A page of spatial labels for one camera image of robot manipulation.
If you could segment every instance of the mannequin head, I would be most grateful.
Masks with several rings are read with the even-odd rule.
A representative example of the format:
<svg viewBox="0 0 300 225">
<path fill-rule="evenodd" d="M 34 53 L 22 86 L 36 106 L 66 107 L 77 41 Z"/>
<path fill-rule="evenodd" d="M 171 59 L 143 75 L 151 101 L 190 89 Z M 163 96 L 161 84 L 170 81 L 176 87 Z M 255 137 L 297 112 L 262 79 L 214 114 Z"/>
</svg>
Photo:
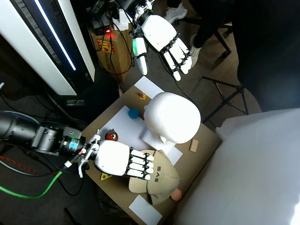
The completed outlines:
<svg viewBox="0 0 300 225">
<path fill-rule="evenodd" d="M 184 97 L 163 92 L 145 107 L 147 128 L 165 143 L 185 143 L 197 133 L 201 117 L 197 107 Z"/>
</svg>

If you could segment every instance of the gray sneaker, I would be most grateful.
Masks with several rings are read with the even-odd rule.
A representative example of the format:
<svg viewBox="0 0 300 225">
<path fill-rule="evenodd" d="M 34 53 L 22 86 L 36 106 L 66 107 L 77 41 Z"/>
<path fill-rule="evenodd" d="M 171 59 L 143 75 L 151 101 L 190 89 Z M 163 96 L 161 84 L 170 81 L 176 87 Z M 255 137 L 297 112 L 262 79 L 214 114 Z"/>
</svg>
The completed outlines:
<svg viewBox="0 0 300 225">
<path fill-rule="evenodd" d="M 169 23 L 173 23 L 175 20 L 183 19 L 187 15 L 188 10 L 185 9 L 181 4 L 179 4 L 178 9 L 173 11 L 171 8 L 168 8 L 168 11 L 165 14 L 165 19 Z"/>
<path fill-rule="evenodd" d="M 199 55 L 199 52 L 200 52 L 200 50 L 201 50 L 201 48 L 196 48 L 195 46 L 194 46 L 194 39 L 195 39 L 195 37 L 196 37 L 196 35 L 197 34 L 194 34 L 192 37 L 191 37 L 191 39 L 190 39 L 190 53 L 191 53 L 191 57 L 192 57 L 192 66 L 191 67 L 193 67 L 195 64 L 196 64 L 196 62 L 197 62 L 197 60 L 198 60 L 198 55 Z"/>
</svg>

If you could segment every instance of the green cable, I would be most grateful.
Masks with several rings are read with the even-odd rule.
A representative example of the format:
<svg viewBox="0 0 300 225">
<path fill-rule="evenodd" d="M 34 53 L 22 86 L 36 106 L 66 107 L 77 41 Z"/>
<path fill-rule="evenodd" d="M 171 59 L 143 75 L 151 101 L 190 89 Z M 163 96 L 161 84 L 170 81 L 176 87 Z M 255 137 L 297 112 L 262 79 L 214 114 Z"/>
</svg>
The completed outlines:
<svg viewBox="0 0 300 225">
<path fill-rule="evenodd" d="M 52 187 L 53 183 L 58 179 L 59 176 L 61 176 L 62 172 L 59 171 L 55 177 L 53 177 L 52 181 L 49 183 L 49 185 L 47 186 L 47 188 L 42 192 L 40 193 L 39 195 L 34 195 L 34 196 L 27 196 L 27 195 L 22 195 L 22 194 L 18 194 L 18 193 L 15 193 L 15 192 L 12 192 L 10 190 L 7 190 L 6 188 L 0 186 L 0 190 L 9 194 L 9 195 L 13 195 L 15 197 L 19 197 L 19 198 L 25 198 L 25 199 L 37 199 L 37 198 L 40 198 L 42 197 L 43 195 L 45 195 L 49 189 Z"/>
</svg>

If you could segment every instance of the cardboard tabletop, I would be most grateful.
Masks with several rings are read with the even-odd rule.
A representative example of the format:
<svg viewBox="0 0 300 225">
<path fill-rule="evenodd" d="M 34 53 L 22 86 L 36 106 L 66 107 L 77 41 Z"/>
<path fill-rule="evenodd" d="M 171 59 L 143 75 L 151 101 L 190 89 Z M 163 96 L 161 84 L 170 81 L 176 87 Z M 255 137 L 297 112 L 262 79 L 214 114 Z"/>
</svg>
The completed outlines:
<svg viewBox="0 0 300 225">
<path fill-rule="evenodd" d="M 140 117 L 143 119 L 144 106 L 150 102 L 150 98 L 140 99 L 141 90 L 135 86 L 131 87 L 124 95 L 117 99 L 108 109 L 98 116 L 82 132 L 82 135 L 89 140 L 98 128 L 103 127 L 123 106 L 128 108 L 137 108 Z M 209 130 L 204 124 L 201 124 L 194 139 L 199 141 L 197 152 L 189 150 L 191 141 L 184 144 L 177 144 L 176 147 L 183 153 L 175 165 L 180 175 L 179 189 L 184 193 L 196 178 L 201 169 L 205 166 L 210 156 L 220 143 L 219 137 Z M 101 172 L 95 168 L 93 162 L 89 162 L 90 169 L 86 172 L 97 185 L 104 190 L 131 218 L 138 224 L 145 224 L 133 211 L 128 207 L 138 194 L 132 193 L 128 189 L 129 178 L 113 176 L 111 178 L 100 180 Z M 147 194 L 140 194 L 144 199 L 149 201 Z M 163 216 L 159 224 L 167 218 L 177 202 L 168 198 L 164 202 L 154 205 L 153 207 Z"/>
</svg>

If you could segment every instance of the floor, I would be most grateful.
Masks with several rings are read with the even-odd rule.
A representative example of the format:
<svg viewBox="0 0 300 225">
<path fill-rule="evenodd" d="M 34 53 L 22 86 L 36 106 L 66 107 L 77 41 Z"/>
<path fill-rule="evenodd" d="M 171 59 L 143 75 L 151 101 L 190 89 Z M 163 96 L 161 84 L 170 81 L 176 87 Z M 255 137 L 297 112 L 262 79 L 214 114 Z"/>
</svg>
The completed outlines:
<svg viewBox="0 0 300 225">
<path fill-rule="evenodd" d="M 155 2 L 154 12 L 163 15 L 166 8 L 166 1 L 160 0 Z M 184 0 L 184 5 L 188 8 L 188 16 L 193 14 L 193 10 L 187 1 Z M 187 44 L 192 34 L 196 33 L 198 27 L 192 24 L 180 22 L 175 26 L 177 31 L 181 32 L 182 40 Z M 238 57 L 234 45 L 233 34 L 226 38 L 228 44 L 232 48 L 232 53 L 226 58 L 220 58 L 224 52 L 224 48 L 215 37 L 211 37 L 201 50 L 197 64 L 190 70 L 187 75 L 182 76 L 182 80 L 178 85 L 183 91 L 189 95 L 207 115 L 220 103 L 220 96 L 212 82 L 203 80 L 201 76 L 207 76 L 214 79 L 219 79 L 231 84 L 239 84 L 237 80 Z M 176 87 L 173 78 L 168 75 L 161 65 L 158 56 L 152 50 L 149 50 L 147 56 L 149 72 L 147 77 L 155 84 L 161 87 L 164 91 L 173 92 L 182 95 L 181 91 Z M 138 67 L 131 68 L 125 83 L 122 84 L 124 91 L 128 90 L 135 82 L 141 78 Z M 220 86 L 225 96 L 230 95 L 234 90 L 223 85 Z M 254 97 L 246 91 L 245 93 L 247 104 L 250 113 L 260 112 L 260 108 Z M 18 101 L 8 102 L 19 110 L 45 115 L 47 110 L 33 97 L 28 96 Z M 243 107 L 240 96 L 237 96 L 232 101 L 239 107 Z M 0 99 L 0 109 L 9 110 L 5 103 Z M 225 106 L 211 121 L 221 126 L 226 118 L 241 116 L 242 113 L 238 110 Z M 214 127 L 208 122 L 206 125 L 214 130 Z M 47 169 L 38 162 L 24 156 L 18 148 L 13 148 L 4 154 L 5 157 L 11 157 L 16 161 L 22 162 L 25 165 L 30 165 L 30 168 L 45 173 Z M 54 164 L 59 165 L 63 162 L 63 158 L 48 157 Z M 30 178 L 15 174 L 8 171 L 4 167 L 0 167 L 1 185 L 13 190 L 17 193 L 27 195 L 35 195 L 43 190 L 50 177 Z M 80 180 L 76 175 L 64 174 L 61 177 L 62 182 L 70 190 L 76 192 L 80 185 Z M 0 192 L 0 222 L 4 225 L 70 225 L 70 219 L 64 212 L 67 207 L 74 215 L 76 220 L 83 225 L 96 224 L 122 224 L 120 221 L 108 216 L 102 209 L 103 205 L 98 203 L 97 189 L 93 185 L 91 179 L 86 178 L 84 181 L 81 193 L 76 197 L 68 196 L 58 183 L 55 183 L 50 191 L 42 198 L 36 200 L 25 200 L 9 196 Z"/>
</svg>

